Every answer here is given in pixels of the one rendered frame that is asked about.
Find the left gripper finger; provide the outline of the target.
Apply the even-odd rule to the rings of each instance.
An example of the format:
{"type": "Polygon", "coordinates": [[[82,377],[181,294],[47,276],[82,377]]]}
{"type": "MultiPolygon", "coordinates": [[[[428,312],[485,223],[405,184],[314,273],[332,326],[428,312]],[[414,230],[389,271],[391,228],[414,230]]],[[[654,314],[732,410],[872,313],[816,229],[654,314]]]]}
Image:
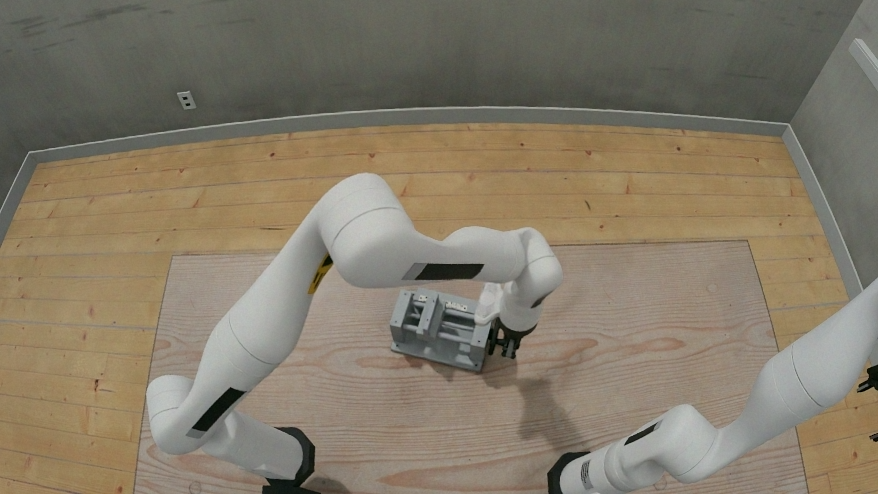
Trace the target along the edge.
{"type": "Polygon", "coordinates": [[[503,352],[501,353],[501,355],[502,355],[502,357],[506,357],[506,358],[514,359],[514,358],[516,357],[516,355],[515,355],[515,354],[516,354],[516,348],[515,348],[515,347],[516,347],[518,344],[520,344],[521,339],[524,338],[524,337],[519,338],[519,342],[518,342],[518,344],[517,344],[517,345],[514,345],[515,340],[511,340],[511,339],[510,339],[509,344],[507,344],[507,342],[506,342],[507,335],[506,335],[504,332],[503,332],[503,334],[504,334],[503,340],[504,340],[504,343],[505,343],[505,344],[504,344],[504,347],[503,347],[503,349],[502,349],[503,352]],[[514,347],[513,347],[513,346],[514,346],[514,347]],[[512,350],[513,350],[513,352],[512,352],[512,350]]]}

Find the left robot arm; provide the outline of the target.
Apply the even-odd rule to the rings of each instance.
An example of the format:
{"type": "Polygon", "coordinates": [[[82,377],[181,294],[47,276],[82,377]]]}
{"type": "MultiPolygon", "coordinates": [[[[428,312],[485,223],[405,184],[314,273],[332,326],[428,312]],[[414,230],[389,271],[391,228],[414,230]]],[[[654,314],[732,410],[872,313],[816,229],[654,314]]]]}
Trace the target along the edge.
{"type": "Polygon", "coordinates": [[[195,381],[165,375],[149,384],[149,422],[160,450],[184,455],[201,448],[247,472],[295,479],[303,460],[298,440],[234,408],[294,350],[333,262],[346,282],[367,289],[484,282],[475,324],[499,317],[514,331],[536,325],[545,296],[563,280],[556,256],[533,228],[471,226],[438,241],[415,230],[383,178],[348,177],[319,200],[216,325],[195,381]],[[505,283],[504,291],[494,283],[505,283]]]}

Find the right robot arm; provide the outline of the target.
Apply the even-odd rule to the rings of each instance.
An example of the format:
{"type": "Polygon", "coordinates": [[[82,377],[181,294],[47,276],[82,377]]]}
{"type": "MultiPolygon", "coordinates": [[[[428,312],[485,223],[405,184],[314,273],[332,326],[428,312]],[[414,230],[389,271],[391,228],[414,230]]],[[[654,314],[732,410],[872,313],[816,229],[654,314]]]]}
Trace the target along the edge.
{"type": "Polygon", "coordinates": [[[877,340],[878,278],[772,357],[734,422],[716,429],[691,405],[676,406],[568,463],[560,476],[562,493],[625,494],[655,484],[665,470],[684,484],[701,481],[843,400],[877,340]]]}

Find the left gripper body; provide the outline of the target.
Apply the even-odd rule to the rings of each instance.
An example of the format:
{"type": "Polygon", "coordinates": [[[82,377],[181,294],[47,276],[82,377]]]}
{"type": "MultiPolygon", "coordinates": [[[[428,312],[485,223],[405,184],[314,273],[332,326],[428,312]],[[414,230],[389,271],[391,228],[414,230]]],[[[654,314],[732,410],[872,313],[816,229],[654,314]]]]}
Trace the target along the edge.
{"type": "Polygon", "coordinates": [[[524,337],[524,336],[527,336],[527,335],[529,335],[530,333],[532,333],[532,332],[534,331],[534,329],[536,328],[537,323],[538,323],[538,322],[537,322],[536,325],[535,325],[534,327],[532,327],[531,329],[528,329],[528,330],[526,330],[526,331],[514,331],[514,330],[511,330],[511,329],[507,328],[507,327],[501,322],[501,320],[500,320],[499,317],[497,317],[497,322],[498,322],[498,325],[499,325],[500,329],[501,329],[501,330],[507,335],[507,339],[506,339],[507,344],[509,344],[509,341],[510,341],[510,339],[511,339],[511,340],[515,340],[514,345],[517,345],[519,338],[524,337]]]}

